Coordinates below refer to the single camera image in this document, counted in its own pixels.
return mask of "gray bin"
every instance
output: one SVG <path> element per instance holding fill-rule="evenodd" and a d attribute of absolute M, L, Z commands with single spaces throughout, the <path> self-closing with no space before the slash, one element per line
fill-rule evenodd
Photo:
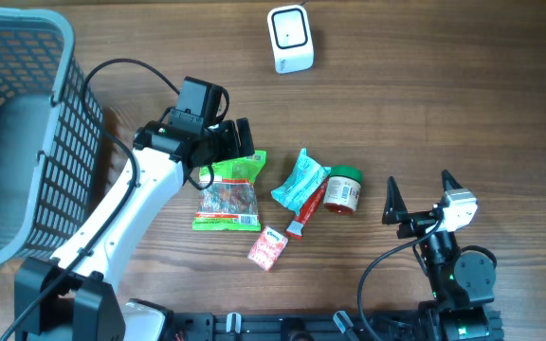
<path fill-rule="evenodd" d="M 87 218 L 101 136 L 74 47 L 59 13 L 0 9 L 0 264 L 47 258 Z"/>

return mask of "red candy bar wrapper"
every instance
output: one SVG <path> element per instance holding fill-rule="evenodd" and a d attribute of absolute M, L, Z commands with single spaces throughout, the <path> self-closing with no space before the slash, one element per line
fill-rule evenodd
<path fill-rule="evenodd" d="M 267 226 L 247 257 L 269 271 L 287 244 L 288 239 L 283 234 Z"/>
<path fill-rule="evenodd" d="M 302 239 L 302 227 L 307 224 L 309 218 L 315 213 L 318 209 L 319 203 L 323 200 L 323 196 L 326 194 L 326 189 L 328 187 L 328 179 L 319 185 L 318 189 L 311 194 L 309 199 L 302 205 L 300 208 L 300 214 L 294 217 L 290 226 L 285 230 L 290 237 L 295 239 Z"/>

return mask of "crumpled teal wrapper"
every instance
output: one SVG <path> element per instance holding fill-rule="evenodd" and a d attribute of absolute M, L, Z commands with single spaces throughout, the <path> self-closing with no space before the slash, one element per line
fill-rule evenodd
<path fill-rule="evenodd" d="M 273 189 L 271 195 L 282 206 L 299 215 L 304 202 L 328 175 L 330 175 L 330 167 L 322 167 L 317 161 L 307 156 L 307 149 L 303 148 L 300 150 L 299 159 L 290 177 L 280 188 Z"/>

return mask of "green lid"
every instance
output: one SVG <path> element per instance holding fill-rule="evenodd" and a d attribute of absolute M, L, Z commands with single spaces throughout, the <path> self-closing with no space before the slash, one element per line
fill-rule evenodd
<path fill-rule="evenodd" d="M 356 180 L 356 182 L 361 184 L 361 181 L 364 178 L 364 174 L 361 173 L 361 170 L 351 166 L 334 166 L 332 171 L 330 171 L 330 177 L 332 176 L 344 176 L 350 179 Z"/>

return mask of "jar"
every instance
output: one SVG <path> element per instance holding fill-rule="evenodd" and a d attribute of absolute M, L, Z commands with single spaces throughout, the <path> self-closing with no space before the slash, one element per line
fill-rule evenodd
<path fill-rule="evenodd" d="M 363 174 L 350 166 L 334 166 L 330 171 L 323 206 L 338 214 L 353 214 L 357 209 Z"/>

